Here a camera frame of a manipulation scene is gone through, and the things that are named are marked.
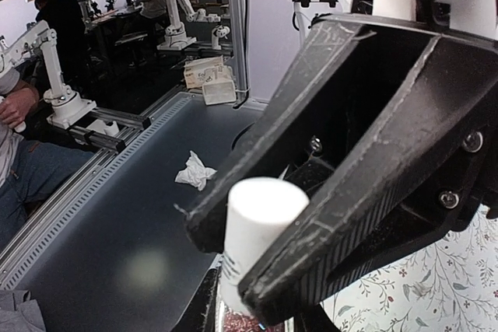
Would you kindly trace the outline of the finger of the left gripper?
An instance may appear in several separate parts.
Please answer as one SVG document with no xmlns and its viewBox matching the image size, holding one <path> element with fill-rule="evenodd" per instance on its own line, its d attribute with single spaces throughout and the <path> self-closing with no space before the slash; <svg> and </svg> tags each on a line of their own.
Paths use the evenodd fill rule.
<svg viewBox="0 0 498 332">
<path fill-rule="evenodd" d="M 448 35 L 378 53 L 352 87 L 331 147 L 334 172 L 241 280 L 244 305 L 273 325 L 365 274 L 461 231 L 497 199 L 497 49 Z"/>
<path fill-rule="evenodd" d="M 352 87 L 346 73 L 366 65 L 363 81 L 374 76 L 378 53 L 359 52 L 368 43 L 385 52 L 389 44 L 413 48 L 431 37 L 422 23 L 379 16 L 322 16 L 285 73 L 262 115 L 239 140 L 201 192 L 185 219 L 188 237 L 204 253 L 221 253 L 229 189 L 253 176 L 278 176 L 322 130 Z"/>
</svg>

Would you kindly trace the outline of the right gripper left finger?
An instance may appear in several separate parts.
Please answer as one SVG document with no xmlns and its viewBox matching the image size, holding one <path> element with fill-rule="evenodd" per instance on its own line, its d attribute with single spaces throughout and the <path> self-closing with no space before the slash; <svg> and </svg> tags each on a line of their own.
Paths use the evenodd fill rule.
<svg viewBox="0 0 498 332">
<path fill-rule="evenodd" d="M 179 331 L 214 331 L 219 267 L 211 268 L 178 321 Z"/>
</svg>

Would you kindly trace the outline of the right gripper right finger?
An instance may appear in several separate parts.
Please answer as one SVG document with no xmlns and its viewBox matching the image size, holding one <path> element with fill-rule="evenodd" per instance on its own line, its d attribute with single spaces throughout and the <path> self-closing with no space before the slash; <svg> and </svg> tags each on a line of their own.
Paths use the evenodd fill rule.
<svg viewBox="0 0 498 332">
<path fill-rule="evenodd" d="M 303 311 L 294 317 L 295 332 L 338 332 L 321 305 Z"/>
</svg>

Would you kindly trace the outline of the glitter nail polish bottle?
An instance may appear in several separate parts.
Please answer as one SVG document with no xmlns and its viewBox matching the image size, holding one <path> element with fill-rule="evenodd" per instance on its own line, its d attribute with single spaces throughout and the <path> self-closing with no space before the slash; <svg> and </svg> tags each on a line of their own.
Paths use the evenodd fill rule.
<svg viewBox="0 0 498 332">
<path fill-rule="evenodd" d="M 294 331 L 293 319 L 267 326 L 252 316 L 237 313 L 222 299 L 216 300 L 215 326 L 217 332 L 289 332 Z"/>
</svg>

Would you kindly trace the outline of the white nail polish cap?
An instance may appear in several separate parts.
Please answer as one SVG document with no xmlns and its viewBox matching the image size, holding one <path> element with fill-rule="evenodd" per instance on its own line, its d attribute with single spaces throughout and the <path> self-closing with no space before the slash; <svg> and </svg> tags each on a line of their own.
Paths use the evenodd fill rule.
<svg viewBox="0 0 498 332">
<path fill-rule="evenodd" d="M 239 283 L 308 204 L 298 186 L 274 177 L 248 178 L 230 189 L 220 278 L 221 298 L 229 309 L 250 314 Z"/>
</svg>

